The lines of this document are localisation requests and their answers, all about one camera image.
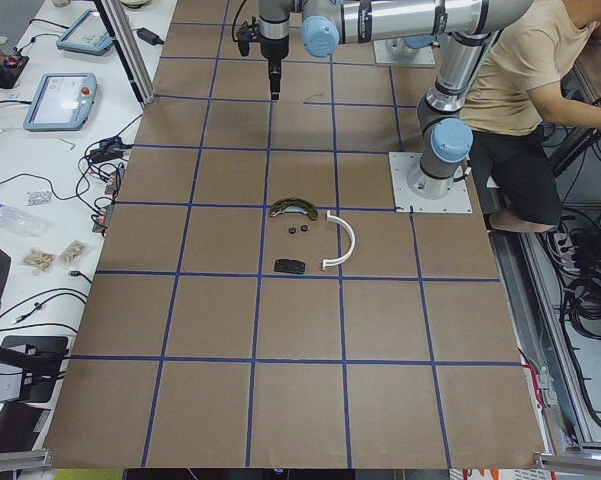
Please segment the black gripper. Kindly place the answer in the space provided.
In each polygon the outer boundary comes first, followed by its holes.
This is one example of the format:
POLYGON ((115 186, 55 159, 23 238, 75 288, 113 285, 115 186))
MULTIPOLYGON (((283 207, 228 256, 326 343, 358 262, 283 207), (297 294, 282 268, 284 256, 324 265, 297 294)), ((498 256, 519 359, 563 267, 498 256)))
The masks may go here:
POLYGON ((281 39, 260 37, 260 51, 268 62, 269 91, 272 101, 280 100, 282 61, 289 53, 289 36, 281 39))

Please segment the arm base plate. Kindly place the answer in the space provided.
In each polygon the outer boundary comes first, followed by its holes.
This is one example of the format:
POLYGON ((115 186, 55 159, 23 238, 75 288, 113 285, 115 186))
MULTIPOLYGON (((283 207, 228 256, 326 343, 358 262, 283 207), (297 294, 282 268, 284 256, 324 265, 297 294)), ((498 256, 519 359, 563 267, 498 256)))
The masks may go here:
POLYGON ((407 46, 402 39, 373 42, 375 63, 380 66, 432 69, 436 65, 433 48, 407 46))
POLYGON ((420 153, 390 152, 394 209, 400 213, 471 214, 462 168, 448 179, 433 179, 420 169, 420 153))

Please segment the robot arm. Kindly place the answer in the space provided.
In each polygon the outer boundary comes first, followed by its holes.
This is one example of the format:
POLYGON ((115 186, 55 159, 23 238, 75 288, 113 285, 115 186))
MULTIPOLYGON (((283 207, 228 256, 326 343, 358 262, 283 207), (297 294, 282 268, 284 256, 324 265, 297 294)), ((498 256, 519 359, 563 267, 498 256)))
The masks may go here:
POLYGON ((414 67, 432 44, 439 44, 435 83, 417 108, 424 149, 407 179, 416 195, 440 199, 451 190, 473 142, 469 127, 458 118, 466 92, 501 31, 530 5, 491 0, 261 1, 257 16, 238 27, 235 40, 243 56, 251 44, 259 44, 268 61, 272 99, 280 94, 293 13, 302 17, 305 50, 317 58, 332 55, 340 45, 372 43, 379 64, 414 67))

